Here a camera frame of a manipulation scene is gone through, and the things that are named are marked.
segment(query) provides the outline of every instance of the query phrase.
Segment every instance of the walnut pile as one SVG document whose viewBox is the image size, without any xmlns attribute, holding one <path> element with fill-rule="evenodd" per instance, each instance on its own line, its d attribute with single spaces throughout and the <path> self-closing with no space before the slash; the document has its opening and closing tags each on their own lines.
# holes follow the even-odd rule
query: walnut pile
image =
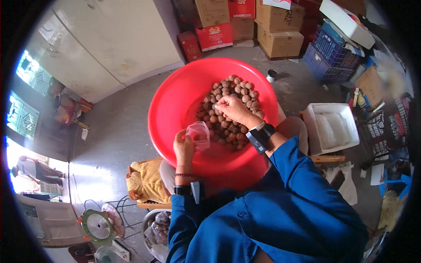
<svg viewBox="0 0 421 263">
<path fill-rule="evenodd" d="M 260 118 L 264 117 L 260 111 L 258 101 L 259 92 L 253 90 L 254 85 L 242 80 L 236 75 L 230 75 L 225 80 L 212 84 L 209 94 L 200 103 L 197 110 L 197 120 L 204 121 L 209 128 L 211 140 L 221 145 L 226 145 L 230 151 L 240 151 L 249 142 L 246 133 L 247 127 L 224 118 L 223 113 L 215 108 L 215 105 L 223 96 L 233 96 L 241 99 L 244 105 Z"/>
</svg>

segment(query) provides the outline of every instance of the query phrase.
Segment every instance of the styrofoam box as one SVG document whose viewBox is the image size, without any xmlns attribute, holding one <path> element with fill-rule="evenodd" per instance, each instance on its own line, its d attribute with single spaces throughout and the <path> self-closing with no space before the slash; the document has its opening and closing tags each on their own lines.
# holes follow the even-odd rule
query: styrofoam box
<svg viewBox="0 0 421 263">
<path fill-rule="evenodd" d="M 326 126 L 320 126 L 320 115 L 327 121 Z M 354 116 L 346 103 L 310 103 L 303 113 L 303 119 L 311 156 L 340 151 L 360 143 Z"/>
<path fill-rule="evenodd" d="M 330 0 L 323 0 L 319 10 L 351 40 L 366 49 L 370 49 L 374 45 L 374 38 L 347 14 L 348 10 Z"/>
</svg>

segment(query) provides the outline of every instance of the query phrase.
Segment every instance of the person's right hand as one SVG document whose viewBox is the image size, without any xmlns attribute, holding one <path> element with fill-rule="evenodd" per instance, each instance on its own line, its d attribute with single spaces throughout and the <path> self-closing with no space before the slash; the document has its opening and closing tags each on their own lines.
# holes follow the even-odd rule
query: person's right hand
<svg viewBox="0 0 421 263">
<path fill-rule="evenodd" d="M 233 121 L 239 122 L 251 129 L 259 125 L 263 120 L 251 113 L 239 98 L 224 96 L 215 105 L 215 108 L 224 113 L 224 117 L 229 117 Z"/>
</svg>

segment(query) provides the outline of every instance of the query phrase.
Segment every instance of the person standing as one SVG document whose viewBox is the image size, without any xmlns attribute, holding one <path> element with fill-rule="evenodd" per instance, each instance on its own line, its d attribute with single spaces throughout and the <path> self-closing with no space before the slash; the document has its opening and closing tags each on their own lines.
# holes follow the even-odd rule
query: person standing
<svg viewBox="0 0 421 263">
<path fill-rule="evenodd" d="M 60 178 L 64 178 L 64 173 L 40 163 L 37 159 L 29 158 L 26 156 L 19 157 L 16 166 L 12 168 L 13 176 L 16 177 L 19 171 L 38 184 L 40 184 L 38 181 L 40 180 L 46 183 L 53 183 L 58 184 L 59 186 L 63 186 L 63 182 Z M 58 176 L 59 178 L 50 178 L 48 176 Z"/>
</svg>

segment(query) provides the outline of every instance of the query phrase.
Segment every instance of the red gift box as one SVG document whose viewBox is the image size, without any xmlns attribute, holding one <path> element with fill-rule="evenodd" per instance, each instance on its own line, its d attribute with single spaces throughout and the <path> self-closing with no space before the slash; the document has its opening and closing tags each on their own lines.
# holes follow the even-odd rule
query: red gift box
<svg viewBox="0 0 421 263">
<path fill-rule="evenodd" d="M 196 36 L 193 32 L 187 31 L 179 34 L 177 37 L 189 62 L 202 58 L 202 53 L 200 52 Z"/>
<path fill-rule="evenodd" d="M 255 18 L 256 0 L 228 0 L 229 18 Z"/>
<path fill-rule="evenodd" d="M 196 28 L 202 51 L 232 46 L 231 23 L 219 24 L 202 29 Z"/>
</svg>

